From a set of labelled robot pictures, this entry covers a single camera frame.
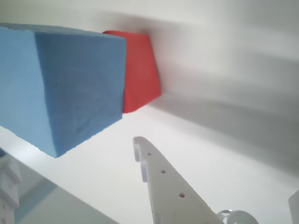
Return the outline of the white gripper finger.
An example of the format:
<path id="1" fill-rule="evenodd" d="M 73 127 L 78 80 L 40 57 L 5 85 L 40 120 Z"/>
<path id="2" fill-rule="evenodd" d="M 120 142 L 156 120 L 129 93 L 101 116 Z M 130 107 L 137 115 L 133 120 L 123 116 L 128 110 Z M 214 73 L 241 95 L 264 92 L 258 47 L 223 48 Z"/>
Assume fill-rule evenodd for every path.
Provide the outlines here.
<path id="1" fill-rule="evenodd" d="M 19 207 L 18 185 L 21 173 L 13 158 L 0 159 L 0 223 L 14 224 L 14 211 Z"/>
<path id="2" fill-rule="evenodd" d="M 146 138 L 133 139 L 135 160 L 147 183 L 156 224 L 220 224 L 222 221 Z"/>

